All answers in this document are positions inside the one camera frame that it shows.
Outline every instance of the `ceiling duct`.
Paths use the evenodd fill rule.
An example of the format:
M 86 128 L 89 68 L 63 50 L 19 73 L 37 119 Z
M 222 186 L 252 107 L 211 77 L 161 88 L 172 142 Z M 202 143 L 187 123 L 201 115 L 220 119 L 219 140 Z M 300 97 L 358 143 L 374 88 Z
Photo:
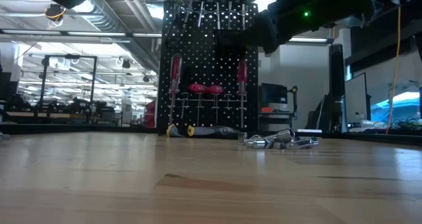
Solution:
M 130 32 L 128 27 L 115 14 L 105 0 L 88 0 L 96 7 L 93 13 L 103 16 L 86 17 L 85 19 L 102 32 Z M 132 56 L 146 69 L 158 72 L 158 60 L 147 49 L 141 46 L 137 39 L 130 43 L 118 43 L 121 47 L 131 52 Z

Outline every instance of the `wooden table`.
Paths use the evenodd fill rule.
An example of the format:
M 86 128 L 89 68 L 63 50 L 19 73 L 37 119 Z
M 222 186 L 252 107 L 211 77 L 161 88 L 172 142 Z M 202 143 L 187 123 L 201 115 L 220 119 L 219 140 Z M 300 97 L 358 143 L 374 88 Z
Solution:
M 155 134 L 0 143 L 0 223 L 421 223 L 422 149 L 248 150 Z

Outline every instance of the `pegboard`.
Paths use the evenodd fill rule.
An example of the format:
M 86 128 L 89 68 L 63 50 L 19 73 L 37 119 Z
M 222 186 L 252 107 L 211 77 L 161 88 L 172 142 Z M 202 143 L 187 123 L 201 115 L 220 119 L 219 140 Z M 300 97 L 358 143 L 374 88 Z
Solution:
M 227 3 L 219 4 L 220 9 L 220 29 L 228 29 L 228 9 Z M 176 94 L 175 107 L 173 108 L 173 124 L 179 131 L 187 131 L 191 126 L 214 126 L 225 125 L 231 128 L 245 132 L 258 130 L 258 48 L 247 47 L 244 60 L 248 66 L 247 96 L 245 97 L 244 107 L 244 127 L 241 128 L 241 96 L 237 95 L 239 84 L 237 83 L 237 68 L 240 55 L 225 52 L 225 57 L 218 55 L 214 43 L 214 30 L 217 29 L 216 3 L 207 2 L 204 4 L 205 14 L 201 18 L 200 27 L 198 27 L 198 18 L 200 16 L 200 3 L 193 3 L 193 11 L 189 15 L 186 30 L 172 30 L 170 36 L 180 34 L 179 40 L 175 44 L 166 45 L 165 39 L 169 29 L 172 28 L 175 20 L 175 9 L 173 1 L 164 3 L 163 18 L 163 44 L 160 63 L 160 83 L 158 87 L 158 114 L 157 127 L 160 133 L 165 133 L 169 121 L 171 94 L 169 87 L 171 85 L 171 58 L 179 53 L 183 57 L 182 76 L 179 85 L 180 92 Z M 234 3 L 231 12 L 230 26 L 232 30 L 242 30 L 241 4 Z M 255 16 L 258 14 L 258 7 L 255 4 L 248 4 L 247 14 L 245 16 L 246 28 L 251 26 Z M 203 108 L 199 110 L 198 101 L 185 102 L 183 118 L 182 105 L 183 98 L 189 100 L 198 99 L 198 94 L 189 90 L 190 84 L 204 84 L 205 86 L 220 85 L 224 87 L 224 93 L 218 95 L 218 107 L 216 110 L 213 102 L 214 95 L 204 94 L 202 101 Z

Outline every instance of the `wall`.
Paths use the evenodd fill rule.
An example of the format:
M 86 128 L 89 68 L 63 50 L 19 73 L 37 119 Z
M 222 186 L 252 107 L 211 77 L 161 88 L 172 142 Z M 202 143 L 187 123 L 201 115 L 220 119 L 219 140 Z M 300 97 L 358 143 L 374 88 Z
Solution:
M 299 88 L 297 107 L 300 117 L 293 122 L 293 129 L 305 128 L 310 111 L 314 111 L 329 90 L 328 46 L 282 45 L 270 57 L 260 56 L 258 82 L 281 84 L 291 89 Z M 293 111 L 290 94 L 289 111 Z
M 422 62 L 416 48 L 400 55 L 396 95 L 406 91 L 418 92 L 418 86 L 414 86 L 409 80 L 421 81 L 421 67 Z M 388 99 L 388 84 L 394 81 L 395 68 L 396 59 L 393 58 L 354 73 L 357 76 L 366 72 L 367 92 L 372 97 L 371 105 Z

